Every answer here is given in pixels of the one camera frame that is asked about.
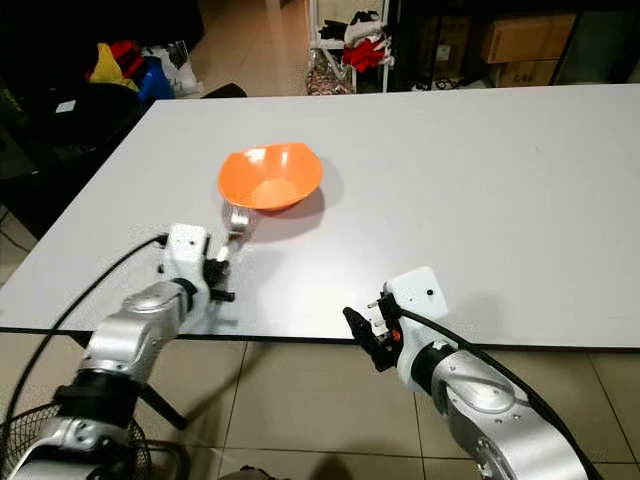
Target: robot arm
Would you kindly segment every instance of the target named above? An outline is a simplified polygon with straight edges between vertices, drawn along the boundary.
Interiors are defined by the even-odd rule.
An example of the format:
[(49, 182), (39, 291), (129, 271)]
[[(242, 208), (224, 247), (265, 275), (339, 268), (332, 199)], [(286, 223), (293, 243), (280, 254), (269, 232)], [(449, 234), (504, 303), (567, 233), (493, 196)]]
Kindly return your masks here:
[(368, 307), (366, 318), (344, 310), (354, 338), (379, 371), (396, 366), (409, 388), (432, 397), (482, 478), (600, 478), (559, 417), (531, 387), (434, 323), (448, 311), (430, 268), (387, 282), (381, 298)]
[(158, 354), (187, 320), (201, 321), (227, 262), (206, 260), (202, 227), (174, 225), (164, 252), (167, 280), (126, 298), (91, 336), (76, 377), (59, 387), (60, 409), (9, 479), (126, 478), (128, 427)]

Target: wall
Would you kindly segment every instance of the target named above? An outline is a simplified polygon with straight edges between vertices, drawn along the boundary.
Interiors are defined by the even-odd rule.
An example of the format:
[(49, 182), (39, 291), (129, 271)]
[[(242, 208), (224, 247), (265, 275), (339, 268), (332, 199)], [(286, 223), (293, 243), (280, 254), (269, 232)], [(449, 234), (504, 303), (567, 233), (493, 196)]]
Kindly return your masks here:
[(382, 15), (382, 0), (317, 0), (318, 24), (324, 20), (349, 23), (358, 11), (376, 10)]

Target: white table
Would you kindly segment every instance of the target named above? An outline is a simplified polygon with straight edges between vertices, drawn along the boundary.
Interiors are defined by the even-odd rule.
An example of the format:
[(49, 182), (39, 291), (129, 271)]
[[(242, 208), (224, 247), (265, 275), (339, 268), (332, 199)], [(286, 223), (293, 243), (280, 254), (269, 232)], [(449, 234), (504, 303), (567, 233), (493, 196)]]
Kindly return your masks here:
[[(0, 290), (0, 327), (46, 329), (174, 222), (205, 226), (213, 256), (225, 157), (286, 141), (322, 159), (321, 188), (259, 218), (236, 302), (183, 333), (348, 339), (342, 307), (430, 265), (470, 340), (640, 347), (636, 85), (156, 102)], [(160, 256), (135, 257), (64, 329), (93, 330)]]

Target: floor tile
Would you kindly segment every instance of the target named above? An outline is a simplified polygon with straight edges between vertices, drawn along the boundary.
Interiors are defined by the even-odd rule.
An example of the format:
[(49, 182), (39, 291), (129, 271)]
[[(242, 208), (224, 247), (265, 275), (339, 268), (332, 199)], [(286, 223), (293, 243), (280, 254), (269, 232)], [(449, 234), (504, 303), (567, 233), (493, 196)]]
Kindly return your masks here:
[(451, 437), (447, 422), (427, 394), (416, 393), (422, 455), (438, 458), (470, 458)]
[[(270, 15), (267, 4), (276, 5)], [(191, 52), (204, 93), (233, 82), (249, 96), (303, 95), (308, 64), (304, 0), (201, 2), (205, 34)]]
[(411, 392), (355, 346), (250, 344), (227, 446), (420, 456)]
[(425, 480), (480, 480), (478, 467), (471, 460), (424, 459)]
[(599, 464), (596, 468), (604, 480), (640, 480), (640, 470), (635, 464)]
[(591, 355), (616, 415), (640, 458), (640, 355)]
[(549, 402), (593, 462), (632, 462), (596, 372), (584, 353), (494, 352)]
[(419, 458), (273, 450), (226, 449), (220, 473), (236, 472), (245, 465), (295, 480), (423, 479)]
[[(4, 418), (13, 387), (36, 349), (41, 335), (0, 333), (0, 419)], [(17, 413), (50, 403), (56, 388), (75, 377), (82, 349), (68, 337), (54, 337), (25, 385)]]
[(190, 420), (178, 431), (138, 402), (136, 419), (148, 438), (184, 445), (224, 444), (244, 342), (176, 340), (158, 358), (149, 383)]
[[(12, 240), (29, 250), (37, 243), (33, 235), (11, 213), (5, 217), (1, 228)], [(27, 252), (12, 245), (11, 242), (0, 235), (0, 287), (20, 266), (27, 255)]]
[[(178, 477), (178, 462), (175, 445), (150, 445), (152, 475), (154, 480), (175, 480)], [(193, 480), (215, 479), (220, 470), (222, 449), (207, 447), (185, 447), (189, 461), (189, 477)]]

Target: clutter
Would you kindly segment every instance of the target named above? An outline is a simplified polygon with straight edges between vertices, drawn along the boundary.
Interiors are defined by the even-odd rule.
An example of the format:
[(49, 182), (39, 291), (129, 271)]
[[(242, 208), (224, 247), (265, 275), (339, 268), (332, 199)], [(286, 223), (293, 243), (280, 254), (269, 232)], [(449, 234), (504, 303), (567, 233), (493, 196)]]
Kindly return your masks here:
[[(424, 23), (418, 45), (418, 70), (424, 76), (430, 76), (432, 54), (437, 30), (437, 18), (429, 17)], [(469, 31), (470, 16), (442, 17), (440, 37), (436, 47), (434, 78), (455, 78), (460, 75), (464, 60)]]
[(98, 43), (98, 63), (89, 77), (90, 83), (114, 83), (138, 91), (138, 86), (130, 78), (122, 75), (120, 65), (116, 62), (111, 48), (106, 43)]
[(307, 95), (344, 95), (354, 93), (351, 70), (338, 63), (329, 51), (311, 50)]
[(344, 40), (347, 24), (335, 20), (325, 20), (325, 26), (320, 29), (320, 38)]
[(140, 55), (140, 48), (136, 42), (121, 40), (113, 42), (110, 48), (113, 58), (118, 62), (125, 78), (131, 78), (134, 82), (136, 77), (142, 78), (144, 75), (144, 60)]
[(369, 68), (375, 68), (386, 55), (388, 42), (380, 40), (372, 43), (368, 38), (360, 42), (355, 48), (344, 47), (342, 62), (363, 73)]
[(496, 20), (482, 46), (487, 63), (555, 60), (562, 56), (575, 15)]
[(169, 80), (162, 70), (161, 60), (156, 57), (144, 57), (146, 73), (142, 78), (138, 98), (144, 104), (152, 100), (176, 98)]
[(344, 34), (342, 63), (363, 73), (391, 57), (391, 40), (376, 12), (357, 12)]
[(145, 47), (142, 55), (160, 59), (162, 71), (169, 80), (176, 97), (202, 93), (204, 90), (202, 83), (198, 82), (193, 73), (191, 59), (183, 41)]
[(531, 87), (549, 85), (558, 60), (512, 62), (495, 65), (491, 80), (496, 87)]
[(345, 47), (355, 48), (369, 39), (377, 42), (382, 37), (382, 22), (374, 11), (357, 12), (344, 32)]

